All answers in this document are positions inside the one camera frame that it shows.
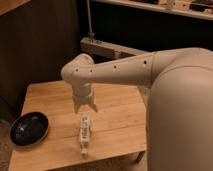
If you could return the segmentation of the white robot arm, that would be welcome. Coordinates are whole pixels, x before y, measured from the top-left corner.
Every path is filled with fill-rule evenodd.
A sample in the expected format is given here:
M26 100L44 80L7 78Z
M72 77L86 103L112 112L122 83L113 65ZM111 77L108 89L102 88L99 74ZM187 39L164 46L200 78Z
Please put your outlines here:
M76 98L93 83L147 86L148 171L213 171L213 51L181 48L96 64L80 54L61 77Z

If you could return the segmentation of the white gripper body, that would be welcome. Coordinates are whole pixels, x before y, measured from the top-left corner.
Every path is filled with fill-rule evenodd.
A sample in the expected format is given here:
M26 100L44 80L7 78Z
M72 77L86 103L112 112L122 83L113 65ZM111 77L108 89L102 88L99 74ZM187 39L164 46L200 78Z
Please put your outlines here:
M90 83L74 85L72 89L73 101L76 106L94 105L94 91Z

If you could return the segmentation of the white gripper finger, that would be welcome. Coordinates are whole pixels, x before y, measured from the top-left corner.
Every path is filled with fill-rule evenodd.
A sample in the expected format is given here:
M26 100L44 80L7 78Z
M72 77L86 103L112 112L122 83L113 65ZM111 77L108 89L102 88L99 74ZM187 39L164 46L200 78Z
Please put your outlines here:
M89 107L94 110L95 112L98 112L98 108L94 102L89 103Z
M76 114L78 114L78 112L79 112L79 109L80 109L80 105L74 105L74 112L76 113Z

